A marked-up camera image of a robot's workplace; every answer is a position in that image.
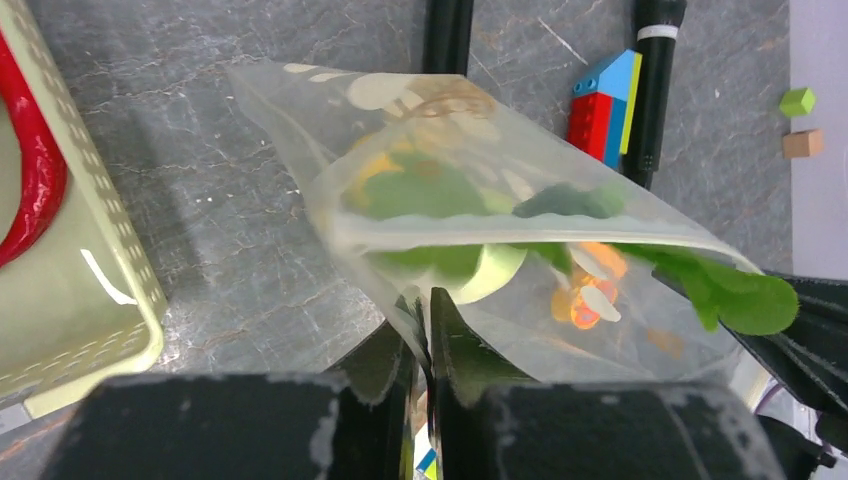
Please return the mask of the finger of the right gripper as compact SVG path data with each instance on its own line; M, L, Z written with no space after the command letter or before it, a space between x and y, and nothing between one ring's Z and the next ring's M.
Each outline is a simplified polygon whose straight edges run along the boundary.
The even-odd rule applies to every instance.
M847 416L847 282L773 272L796 291L799 311L785 330L733 336L801 403Z

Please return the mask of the yellow toy fruit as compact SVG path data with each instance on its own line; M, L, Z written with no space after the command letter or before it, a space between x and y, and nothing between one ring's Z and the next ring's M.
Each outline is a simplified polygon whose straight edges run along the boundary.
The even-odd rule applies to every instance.
M373 134L367 134L356 140L350 150L357 148L370 139ZM407 140L400 141L392 146L390 153L414 153L417 151L414 143ZM353 207L365 209L370 200L365 192L365 185L374 176L385 172L402 172L404 167L392 160L388 153L380 153L372 157L364 167L357 173L352 185L345 192L346 201Z

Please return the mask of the clear dotted zip bag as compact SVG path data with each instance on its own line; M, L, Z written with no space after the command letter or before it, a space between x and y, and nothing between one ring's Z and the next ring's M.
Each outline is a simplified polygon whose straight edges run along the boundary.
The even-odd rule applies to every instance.
M402 311L400 301L428 304L439 286L429 274L408 279L385 272L370 259L374 252L519 242L657 244L758 274L751 261L705 228L462 76L266 63L236 67L229 78L241 111L270 136L339 271L379 307L419 359L432 355L432 334ZM367 134L373 135L350 150ZM613 192L623 210L607 219L509 213L369 218L346 201L345 192L372 157L389 154L404 140L511 204L567 183ZM558 322L550 312L558 285L550 267L528 256L501 289L474 303L454 303L484 342L543 381L700 380L749 395L766 379L726 328L705 330L682 288L638 262L621 281L617 323L580 330Z

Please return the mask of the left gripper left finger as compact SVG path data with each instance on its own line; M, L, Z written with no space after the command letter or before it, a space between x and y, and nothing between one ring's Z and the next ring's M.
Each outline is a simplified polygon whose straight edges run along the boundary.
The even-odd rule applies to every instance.
M45 479L409 479L418 366L381 324L318 373L136 374L80 404Z

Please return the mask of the white toy radish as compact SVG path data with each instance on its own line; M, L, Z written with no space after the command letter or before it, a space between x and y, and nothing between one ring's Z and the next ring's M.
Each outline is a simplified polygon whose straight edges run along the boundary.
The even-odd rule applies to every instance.
M458 305L477 302L507 285L522 266L527 251L505 244L482 246L477 269L469 280L450 290Z

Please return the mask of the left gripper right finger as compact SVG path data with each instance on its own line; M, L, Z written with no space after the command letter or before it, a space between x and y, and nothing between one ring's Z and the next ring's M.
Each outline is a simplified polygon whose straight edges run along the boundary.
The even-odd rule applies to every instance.
M431 294L431 438L443 479L780 479L759 421L703 382L539 382Z

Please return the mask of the green leafy toy vegetable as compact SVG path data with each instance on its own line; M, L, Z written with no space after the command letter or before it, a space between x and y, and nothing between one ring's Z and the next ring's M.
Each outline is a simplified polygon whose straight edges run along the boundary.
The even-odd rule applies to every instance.
M520 203L511 204L471 184L465 174L434 157L420 153L389 153L402 172L385 172L365 185L370 203L362 214L375 220L407 215L446 219L459 215L518 218L544 214L607 219L623 210L623 200L602 187L578 189L567 183L550 185ZM598 242L611 246L631 265L638 262L681 287L707 331L720 324L748 335L785 330L798 313L798 296L785 280L742 272L703 254L676 246ZM567 245L554 242L494 243L527 251L553 272L572 271ZM477 269L482 246L420 246L408 250L374 252L370 259L385 272L413 279L431 275L439 287L453 289Z

